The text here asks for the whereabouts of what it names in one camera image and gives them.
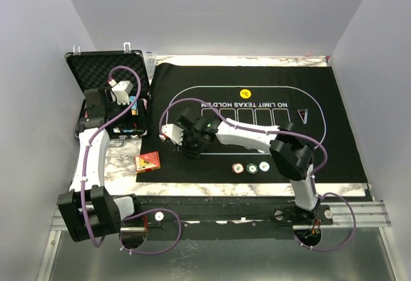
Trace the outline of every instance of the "white wall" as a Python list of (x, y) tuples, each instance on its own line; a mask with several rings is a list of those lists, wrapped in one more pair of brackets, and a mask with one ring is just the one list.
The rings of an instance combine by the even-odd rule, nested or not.
[(411, 0), (363, 0), (331, 64), (411, 276)]
[(64, 53), (94, 46), (70, 0), (0, 1), (0, 280), (35, 280), (78, 150)]
[(362, 0), (72, 0), (99, 50), (329, 55)]

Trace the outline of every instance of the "green poker chip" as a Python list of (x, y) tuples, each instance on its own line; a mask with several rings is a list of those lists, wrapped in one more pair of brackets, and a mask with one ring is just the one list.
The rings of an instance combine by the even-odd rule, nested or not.
[(247, 164), (247, 172), (250, 174), (256, 174), (258, 172), (258, 167), (255, 164)]

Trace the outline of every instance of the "poker chip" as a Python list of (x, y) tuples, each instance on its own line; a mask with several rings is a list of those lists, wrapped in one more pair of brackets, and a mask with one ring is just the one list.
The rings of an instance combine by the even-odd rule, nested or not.
[(258, 168), (255, 164), (247, 164), (247, 172), (250, 174), (256, 174), (258, 171)]
[(267, 172), (270, 169), (270, 165), (268, 164), (268, 162), (262, 161), (259, 164), (259, 169), (262, 170), (262, 172)]
[(233, 164), (232, 171), (236, 174), (241, 174), (242, 172), (244, 172), (244, 167), (242, 164)]

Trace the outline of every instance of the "cable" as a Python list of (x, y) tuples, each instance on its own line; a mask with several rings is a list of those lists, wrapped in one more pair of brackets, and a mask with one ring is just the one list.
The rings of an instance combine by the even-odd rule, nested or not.
[(173, 249), (177, 243), (180, 241), (180, 237), (181, 237), (181, 231), (182, 231), (182, 227), (181, 227), (181, 220), (179, 218), (179, 216), (172, 210), (170, 209), (150, 209), (150, 210), (146, 210), (145, 212), (141, 212), (140, 214), (134, 215), (134, 216), (130, 216), (124, 219), (124, 221), (128, 221), (128, 220), (133, 220), (135, 218), (139, 218), (141, 216), (145, 216), (151, 212), (169, 212), (170, 214), (173, 214), (175, 219), (177, 220), (177, 223), (179, 225), (179, 233), (177, 234), (177, 238), (175, 239), (175, 241), (171, 244), (170, 247), (167, 247), (166, 249), (160, 250), (160, 251), (153, 251), (153, 252), (149, 252), (149, 251), (137, 251), (135, 249), (127, 249), (126, 247), (124, 247), (123, 244), (123, 240), (121, 239), (121, 234), (120, 234), (120, 243), (121, 243), (121, 248), (120, 251), (122, 250), (126, 250), (128, 251), (130, 254), (131, 253), (135, 253), (135, 254), (143, 254), (143, 255), (156, 255), (156, 254), (162, 254), (165, 253), (171, 249)]
[[(164, 112), (161, 114), (161, 118), (160, 118), (160, 122), (159, 122), (159, 133), (162, 134), (161, 132), (161, 127), (162, 127), (162, 122), (164, 120), (164, 116), (166, 116), (167, 112), (175, 105), (183, 102), (183, 101), (196, 101), (197, 103), (202, 103), (204, 104), (207, 108), (210, 108), (225, 124), (234, 127), (236, 129), (241, 129), (241, 130), (245, 130), (248, 132), (258, 132), (258, 133), (266, 133), (264, 130), (259, 130), (259, 129), (254, 129), (254, 128), (249, 128), (249, 127), (242, 127), (242, 126), (236, 126), (235, 124), (230, 123), (228, 120), (226, 120), (226, 118), (224, 116), (222, 116), (220, 113), (218, 113), (218, 111), (213, 108), (211, 105), (207, 104), (205, 101), (202, 101), (201, 99), (198, 98), (183, 98), (180, 100), (177, 100), (175, 102), (173, 102), (172, 104), (170, 104), (165, 110)], [(286, 132), (286, 131), (282, 131), (282, 130), (276, 130), (276, 131), (271, 131), (268, 132), (268, 134), (280, 134), (280, 135), (291, 135), (293, 137), (298, 137), (307, 141), (310, 141), (312, 143), (314, 143), (316, 146), (318, 146), (322, 153), (324, 154), (324, 159), (321, 162), (321, 164), (319, 164), (312, 172), (311, 174), (313, 175), (314, 173), (316, 173), (318, 170), (322, 169), (328, 160), (328, 154), (327, 151), (325, 149), (325, 147), (317, 140), (315, 140), (314, 138), (311, 138), (307, 135), (302, 135), (301, 133), (295, 133), (295, 132)]]
[(298, 238), (296, 235), (294, 235), (295, 239), (298, 241), (298, 243), (300, 244), (300, 246), (303, 247), (303, 248), (306, 248), (306, 249), (309, 249), (309, 250), (312, 250), (312, 251), (318, 251), (318, 252), (336, 251), (336, 250), (339, 250), (339, 249), (347, 246), (347, 245), (354, 239), (355, 232), (356, 232), (356, 230), (357, 230), (357, 221), (356, 221), (356, 219), (355, 219), (355, 214), (354, 214), (353, 208), (351, 207), (351, 205), (348, 203), (348, 201), (347, 201), (346, 199), (344, 199), (342, 196), (339, 196), (338, 194), (336, 194), (336, 193), (334, 193), (334, 192), (324, 193), (322, 196), (319, 196), (319, 198), (323, 200), (323, 199), (324, 199), (326, 196), (328, 196), (328, 195), (336, 196), (337, 198), (339, 198), (340, 200), (342, 200), (342, 201), (347, 205), (347, 207), (348, 207), (348, 209), (349, 209), (349, 211), (350, 211), (350, 213), (351, 213), (351, 215), (352, 215), (352, 217), (353, 217), (353, 231), (351, 232), (350, 236), (347, 238), (346, 241), (344, 241), (342, 244), (340, 244), (340, 245), (337, 246), (337, 247), (333, 247), (333, 248), (329, 248), (329, 249), (314, 248), (313, 246), (308, 246), (308, 245), (302, 243), (302, 242), (299, 240), (299, 238)]
[(91, 136), (90, 140), (89, 140), (89, 145), (87, 145), (85, 147), (85, 152), (84, 152), (84, 158), (83, 158), (83, 170), (82, 170), (82, 176), (83, 176), (83, 180), (82, 180), (82, 188), (80, 189), (80, 199), (81, 199), (81, 204), (82, 204), (82, 210), (83, 210), (83, 217), (84, 217), (84, 223), (85, 223), (85, 227), (87, 228), (87, 232), (89, 233), (89, 237), (90, 240), (92, 242), (92, 244), (96, 247), (99, 248), (104, 241), (104, 236), (101, 238), (101, 240), (99, 242), (97, 242), (93, 232), (92, 232), (92, 228), (91, 228), (91, 224), (90, 224), (90, 220), (89, 220), (89, 214), (87, 213), (87, 209), (85, 207), (85, 179), (86, 179), (86, 174), (87, 174), (87, 159), (89, 158), (89, 151), (90, 151), (90, 147), (91, 144), (93, 142), (93, 140), (97, 137), (97, 135), (104, 129), (106, 129), (106, 127), (110, 126), (112, 123), (114, 123), (115, 121), (117, 121), (120, 117), (122, 117), (123, 115), (125, 115), (128, 111), (130, 111), (130, 109), (134, 106), (134, 104), (137, 102), (137, 100), (139, 99), (140, 96), (140, 91), (141, 91), (141, 82), (140, 82), (140, 77), (139, 75), (131, 68), (127, 67), (127, 66), (116, 66), (115, 68), (113, 68), (110, 72), (109, 72), (109, 80), (112, 79), (112, 75), (115, 71), (119, 70), (119, 69), (124, 69), (126, 71), (131, 72), (137, 80), (137, 94), (136, 94), (136, 98), (134, 98), (133, 102), (131, 104), (129, 104), (128, 107), (126, 107), (120, 114), (118, 114), (117, 116), (115, 116), (114, 118), (112, 118), (111, 120), (109, 120), (108, 122), (106, 122), (105, 124), (103, 124), (100, 128), (97, 129), (97, 131)]

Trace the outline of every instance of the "black poker mat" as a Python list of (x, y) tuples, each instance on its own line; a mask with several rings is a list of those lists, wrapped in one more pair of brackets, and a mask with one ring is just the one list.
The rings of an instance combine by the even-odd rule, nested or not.
[[(240, 92), (247, 89), (250, 98)], [(159, 139), (158, 122), (164, 109), (182, 98), (199, 98), (213, 104), (225, 117), (244, 123), (282, 125), (322, 141), (329, 154), (327, 165), (316, 174), (318, 183), (367, 182), (360, 156), (331, 67), (191, 67), (161, 64), (153, 79), (150, 115), (152, 126), (143, 138), (141, 153), (158, 151), (161, 169), (141, 173), (138, 182), (167, 183), (286, 183), (270, 157), (254, 149), (224, 146), (217, 140), (200, 159), (173, 151)], [(186, 107), (209, 115), (200, 103), (178, 104), (169, 112), (172, 122)], [(319, 149), (315, 165), (322, 160)], [(233, 163), (244, 167), (270, 164), (268, 172), (252, 175), (232, 172)]]

